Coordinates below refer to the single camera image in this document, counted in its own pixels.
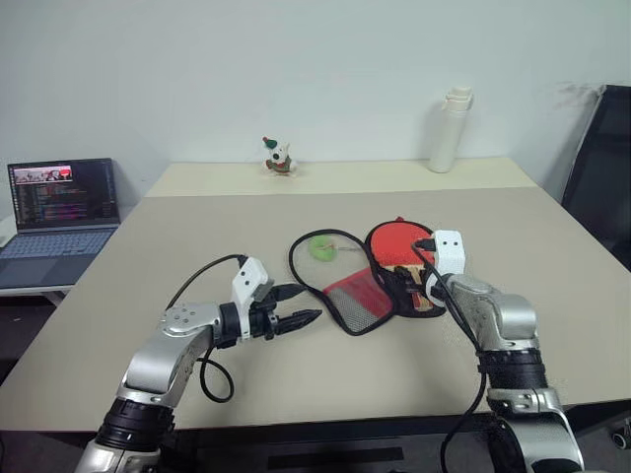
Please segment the black red mesh paddle case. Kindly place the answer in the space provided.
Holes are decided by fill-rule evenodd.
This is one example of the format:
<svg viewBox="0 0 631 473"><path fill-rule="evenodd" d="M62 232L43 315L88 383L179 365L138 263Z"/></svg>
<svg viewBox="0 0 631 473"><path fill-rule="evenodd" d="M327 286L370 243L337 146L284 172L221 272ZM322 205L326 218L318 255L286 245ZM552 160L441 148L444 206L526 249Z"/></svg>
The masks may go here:
<svg viewBox="0 0 631 473"><path fill-rule="evenodd" d="M341 251L332 262L316 261L308 251L309 239L316 235L330 235L338 244L356 244L363 251ZM295 280L322 302L333 320L351 336L365 335L400 316L396 300L366 245L367 236L359 238L339 229L315 230L298 237L288 253ZM424 250L422 254L419 258L424 262L434 262L432 252Z"/></svg>

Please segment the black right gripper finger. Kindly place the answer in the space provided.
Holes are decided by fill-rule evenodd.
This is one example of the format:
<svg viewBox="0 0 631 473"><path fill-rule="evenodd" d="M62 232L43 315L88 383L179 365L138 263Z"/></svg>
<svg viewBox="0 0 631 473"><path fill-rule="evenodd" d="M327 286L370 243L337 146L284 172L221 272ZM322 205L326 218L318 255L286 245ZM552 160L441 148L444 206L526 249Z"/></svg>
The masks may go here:
<svg viewBox="0 0 631 473"><path fill-rule="evenodd" d="M390 285L392 292L398 298L411 297L417 293L416 281L408 270L394 270L391 272Z"/></svg>

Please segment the green fuzzy ball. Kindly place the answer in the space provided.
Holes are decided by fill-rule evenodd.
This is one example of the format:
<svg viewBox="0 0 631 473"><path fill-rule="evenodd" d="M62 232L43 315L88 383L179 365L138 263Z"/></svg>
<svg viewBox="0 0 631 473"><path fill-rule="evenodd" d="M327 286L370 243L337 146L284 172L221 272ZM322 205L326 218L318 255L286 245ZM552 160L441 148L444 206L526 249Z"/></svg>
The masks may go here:
<svg viewBox="0 0 631 473"><path fill-rule="evenodd" d="M335 240L330 235L312 236L308 242L309 255L319 262L332 262L338 253Z"/></svg>

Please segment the white plush dog toy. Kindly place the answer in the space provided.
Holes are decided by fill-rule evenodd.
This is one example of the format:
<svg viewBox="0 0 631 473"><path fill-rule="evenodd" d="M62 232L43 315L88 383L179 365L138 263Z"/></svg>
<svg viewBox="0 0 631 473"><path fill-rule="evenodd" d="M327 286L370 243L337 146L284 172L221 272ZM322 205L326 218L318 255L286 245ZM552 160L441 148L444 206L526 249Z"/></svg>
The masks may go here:
<svg viewBox="0 0 631 473"><path fill-rule="evenodd" d="M291 157L291 144L283 143L268 136L261 138L268 156L263 160L262 167L270 174L277 176L294 176L298 172L298 163Z"/></svg>

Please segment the black under-table frame bar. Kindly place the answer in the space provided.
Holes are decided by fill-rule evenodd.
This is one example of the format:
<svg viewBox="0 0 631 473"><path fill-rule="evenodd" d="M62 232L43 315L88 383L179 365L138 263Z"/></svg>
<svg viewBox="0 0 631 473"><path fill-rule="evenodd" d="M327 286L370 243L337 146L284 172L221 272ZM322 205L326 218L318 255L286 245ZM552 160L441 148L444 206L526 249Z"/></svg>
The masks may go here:
<svg viewBox="0 0 631 473"><path fill-rule="evenodd" d="M322 450L293 454L271 455L267 458L268 471L305 469L318 473L318 469L341 469L350 473L355 465L388 463L404 459L401 447L360 448L349 450Z"/></svg>

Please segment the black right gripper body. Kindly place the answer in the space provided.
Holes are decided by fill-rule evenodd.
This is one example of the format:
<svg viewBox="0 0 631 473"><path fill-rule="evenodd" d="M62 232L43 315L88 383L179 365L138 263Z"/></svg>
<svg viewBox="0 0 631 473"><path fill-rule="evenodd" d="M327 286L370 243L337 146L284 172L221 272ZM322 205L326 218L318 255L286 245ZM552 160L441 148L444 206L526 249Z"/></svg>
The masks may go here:
<svg viewBox="0 0 631 473"><path fill-rule="evenodd" d="M431 282L432 282L433 273L431 270L426 268L413 268L412 269L412 280L413 280L413 289L415 292L420 294L422 297L429 297L431 295Z"/></svg>

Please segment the red table tennis paddle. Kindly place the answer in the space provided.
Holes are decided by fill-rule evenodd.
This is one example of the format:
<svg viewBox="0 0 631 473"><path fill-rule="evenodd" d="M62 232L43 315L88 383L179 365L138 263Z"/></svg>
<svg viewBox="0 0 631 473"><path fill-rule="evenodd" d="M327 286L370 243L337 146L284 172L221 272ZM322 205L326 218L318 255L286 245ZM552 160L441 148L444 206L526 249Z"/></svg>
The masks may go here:
<svg viewBox="0 0 631 473"><path fill-rule="evenodd" d="M374 227L366 238L366 245L379 266L379 274L397 304L397 314L404 317L430 318L442 313L426 297L413 294L411 297L398 298L391 290L390 273L394 270L425 268L424 260L412 249L417 240L430 238L432 231L427 227L398 218Z"/></svg>

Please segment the white water bottle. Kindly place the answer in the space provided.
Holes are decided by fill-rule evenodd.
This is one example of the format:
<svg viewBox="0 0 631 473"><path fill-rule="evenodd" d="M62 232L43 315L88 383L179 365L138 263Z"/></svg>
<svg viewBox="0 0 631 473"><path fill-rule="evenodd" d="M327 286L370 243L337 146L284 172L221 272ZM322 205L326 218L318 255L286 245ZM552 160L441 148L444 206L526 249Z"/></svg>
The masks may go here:
<svg viewBox="0 0 631 473"><path fill-rule="evenodd" d="M452 87L446 93L429 157L432 172L446 173L453 168L473 98L471 87Z"/></svg>

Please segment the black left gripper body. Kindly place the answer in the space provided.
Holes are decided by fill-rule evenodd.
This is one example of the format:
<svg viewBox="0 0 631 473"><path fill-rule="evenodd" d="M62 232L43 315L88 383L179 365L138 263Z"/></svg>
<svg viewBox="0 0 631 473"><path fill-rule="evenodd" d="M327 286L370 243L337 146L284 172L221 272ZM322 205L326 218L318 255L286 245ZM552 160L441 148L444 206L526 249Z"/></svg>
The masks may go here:
<svg viewBox="0 0 631 473"><path fill-rule="evenodd" d="M277 324L275 309L278 305L273 283L266 283L256 289L249 307L249 335L251 338L264 337L270 340L275 336Z"/></svg>

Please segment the black office chair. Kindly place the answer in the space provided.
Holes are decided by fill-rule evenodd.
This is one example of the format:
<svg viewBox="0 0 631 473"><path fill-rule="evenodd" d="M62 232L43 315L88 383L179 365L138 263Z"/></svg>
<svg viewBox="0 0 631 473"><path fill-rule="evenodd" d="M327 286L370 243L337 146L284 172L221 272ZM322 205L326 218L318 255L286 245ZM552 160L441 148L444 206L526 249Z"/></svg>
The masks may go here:
<svg viewBox="0 0 631 473"><path fill-rule="evenodd" d="M562 207L631 271L631 87L602 90Z"/></svg>

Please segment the open grey laptop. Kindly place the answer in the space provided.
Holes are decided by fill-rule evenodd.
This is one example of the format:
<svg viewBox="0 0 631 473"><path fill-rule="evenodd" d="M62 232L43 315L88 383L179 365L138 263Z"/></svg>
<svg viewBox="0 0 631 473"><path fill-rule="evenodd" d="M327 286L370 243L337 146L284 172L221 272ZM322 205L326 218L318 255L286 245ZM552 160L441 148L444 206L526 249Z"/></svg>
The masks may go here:
<svg viewBox="0 0 631 473"><path fill-rule="evenodd" d="M121 223L112 159L7 169L16 235L0 248L0 291L75 285Z"/></svg>

